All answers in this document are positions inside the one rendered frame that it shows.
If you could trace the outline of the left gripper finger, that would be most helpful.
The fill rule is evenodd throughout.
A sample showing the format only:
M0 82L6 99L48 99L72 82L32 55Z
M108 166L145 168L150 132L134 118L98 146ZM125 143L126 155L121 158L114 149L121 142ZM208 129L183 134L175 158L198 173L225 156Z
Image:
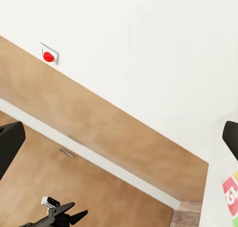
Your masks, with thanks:
M73 207L74 205L75 205L75 202L71 202L71 203L67 203L67 204L61 205L59 207L53 208L52 216L53 216L54 222L60 224L57 217L59 217L60 215L65 214L65 212L67 210L69 210L71 207Z
M65 217L67 217L69 219L69 223L71 225L76 224L80 219L82 219L83 217L85 217L88 214L88 211L85 210L83 212L80 212L78 214L75 214L73 216L70 216L69 214L64 214Z

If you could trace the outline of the board game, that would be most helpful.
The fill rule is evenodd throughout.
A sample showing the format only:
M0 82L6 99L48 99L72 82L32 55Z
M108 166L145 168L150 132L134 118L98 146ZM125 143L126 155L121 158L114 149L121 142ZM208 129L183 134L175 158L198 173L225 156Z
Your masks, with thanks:
M238 227L238 171L222 180L234 227Z

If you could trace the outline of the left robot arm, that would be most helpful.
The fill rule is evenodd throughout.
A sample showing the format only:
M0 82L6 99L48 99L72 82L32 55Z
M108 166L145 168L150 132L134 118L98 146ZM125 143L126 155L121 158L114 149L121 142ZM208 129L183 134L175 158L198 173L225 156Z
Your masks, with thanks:
M40 219L36 223L27 223L21 227L70 227L88 214L85 210L73 216L65 214L67 210L75 205L75 202L60 205L51 197L44 196L41 204L48 208L48 216Z

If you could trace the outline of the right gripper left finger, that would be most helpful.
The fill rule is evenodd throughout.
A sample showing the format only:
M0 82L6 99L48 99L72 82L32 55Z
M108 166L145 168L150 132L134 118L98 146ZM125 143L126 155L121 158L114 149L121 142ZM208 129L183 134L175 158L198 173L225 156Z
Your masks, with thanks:
M0 126L0 180L25 139L26 134L21 121Z

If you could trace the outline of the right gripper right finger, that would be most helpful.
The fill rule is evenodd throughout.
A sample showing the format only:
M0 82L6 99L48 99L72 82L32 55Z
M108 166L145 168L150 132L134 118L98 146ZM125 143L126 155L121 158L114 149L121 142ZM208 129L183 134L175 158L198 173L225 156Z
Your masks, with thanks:
M222 138L238 161L238 123L230 120L227 121Z

